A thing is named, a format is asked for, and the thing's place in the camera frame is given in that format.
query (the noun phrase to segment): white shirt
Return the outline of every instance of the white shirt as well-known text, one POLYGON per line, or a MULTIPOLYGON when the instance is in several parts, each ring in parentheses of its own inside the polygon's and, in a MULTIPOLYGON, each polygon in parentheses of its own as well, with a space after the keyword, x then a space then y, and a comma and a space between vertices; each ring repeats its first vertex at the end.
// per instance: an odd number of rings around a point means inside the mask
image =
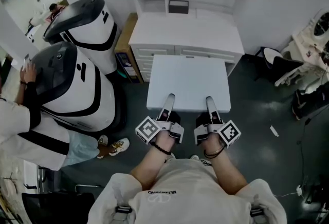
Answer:
POLYGON ((163 166, 149 191, 142 191, 131 175, 114 174, 91 208, 88 224, 250 224, 255 220, 250 216, 255 195, 268 223, 287 223, 283 207, 264 180, 257 179, 232 196, 219 186, 211 166, 177 159, 163 166), (116 206, 133 211, 115 213, 116 206))
MULTIPOLYGON (((31 132, 30 112, 28 108, 13 102, 0 100, 0 147, 11 155, 34 164, 59 170, 66 155, 54 152, 52 147, 45 148, 19 136, 20 133, 31 132)), ((48 141, 53 138, 64 145, 69 143, 67 129, 59 126, 52 117, 41 114, 40 124, 32 132, 39 133, 39 140, 48 141)))

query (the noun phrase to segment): black box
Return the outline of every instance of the black box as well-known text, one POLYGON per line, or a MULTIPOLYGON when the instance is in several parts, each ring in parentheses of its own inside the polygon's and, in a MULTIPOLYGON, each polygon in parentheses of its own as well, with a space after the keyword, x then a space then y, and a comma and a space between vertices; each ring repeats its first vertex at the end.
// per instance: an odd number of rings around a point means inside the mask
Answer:
POLYGON ((189 2, 182 0, 169 0, 169 13, 188 14, 189 2))

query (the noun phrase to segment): black bracelet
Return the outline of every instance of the black bracelet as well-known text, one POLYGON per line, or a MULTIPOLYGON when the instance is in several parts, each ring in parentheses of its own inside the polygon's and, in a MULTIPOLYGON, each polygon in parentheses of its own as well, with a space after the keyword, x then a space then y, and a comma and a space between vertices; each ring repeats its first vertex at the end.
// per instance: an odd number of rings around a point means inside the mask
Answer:
POLYGON ((223 147, 223 148, 222 148, 217 154, 215 154, 215 155, 207 155, 207 154, 206 154, 206 150, 204 150, 204 156, 205 156, 206 158, 213 159, 213 158, 219 156, 220 153, 221 153, 224 149, 225 149, 225 146, 224 146, 224 147, 223 147))
POLYGON ((168 152, 168 151, 166 151, 166 150, 164 150, 164 149, 162 149, 160 146, 158 146, 155 142, 150 142, 150 145, 151 146, 154 146, 156 149, 158 149, 159 151, 161 151, 161 152, 163 152, 164 154, 166 154, 166 155, 171 155, 171 152, 168 152))

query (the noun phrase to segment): dark gray floor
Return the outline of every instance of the dark gray floor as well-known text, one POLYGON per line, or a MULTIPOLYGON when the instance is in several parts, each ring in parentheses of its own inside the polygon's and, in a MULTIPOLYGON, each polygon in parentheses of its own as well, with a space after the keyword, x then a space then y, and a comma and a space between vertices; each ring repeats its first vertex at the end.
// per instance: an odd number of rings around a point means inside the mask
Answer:
MULTIPOLYGON (((239 62, 229 77, 232 109, 221 117, 224 121, 233 120, 242 136, 228 150, 228 154, 247 181, 262 178, 269 183, 275 195, 293 193, 301 183, 302 160, 296 142, 302 135, 305 121, 298 122, 291 115, 291 95, 296 87, 277 88, 265 79, 254 82, 254 77, 254 67, 246 59, 239 62), (279 137, 271 132, 271 125, 279 137)), ((146 116, 156 117, 157 112, 146 109, 148 83, 124 84, 123 87, 127 96, 127 124, 123 131, 113 135, 113 139, 128 137, 130 149, 116 157, 67 166, 62 169, 66 180, 105 186, 112 174, 128 173, 144 157, 149 147, 135 135, 135 127, 146 116)), ((180 113, 185 133, 183 144, 173 149, 177 158, 187 158, 192 154, 203 156, 194 145, 193 130, 197 115, 180 113)), ((327 115, 328 112, 324 111, 306 127, 303 151, 305 175, 309 182, 328 169, 327 115)), ((313 214, 314 209, 307 207, 297 195, 278 199, 287 212, 288 223, 293 223, 306 213, 313 214)))

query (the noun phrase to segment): black chair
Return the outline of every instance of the black chair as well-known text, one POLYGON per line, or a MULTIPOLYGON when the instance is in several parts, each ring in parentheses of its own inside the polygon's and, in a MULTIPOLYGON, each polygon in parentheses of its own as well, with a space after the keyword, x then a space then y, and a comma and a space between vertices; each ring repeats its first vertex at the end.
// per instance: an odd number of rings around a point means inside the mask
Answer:
POLYGON ((256 69, 258 69, 258 76, 254 79, 254 81, 266 75, 271 82, 275 82, 287 72, 290 72, 304 64, 303 62, 285 59, 278 50, 268 47, 261 47, 255 56, 259 53, 262 54, 263 59, 259 59, 259 61, 261 61, 261 67, 259 68, 256 66, 256 69))
POLYGON ((91 193, 22 193, 22 199, 32 224, 85 224, 95 202, 91 193))

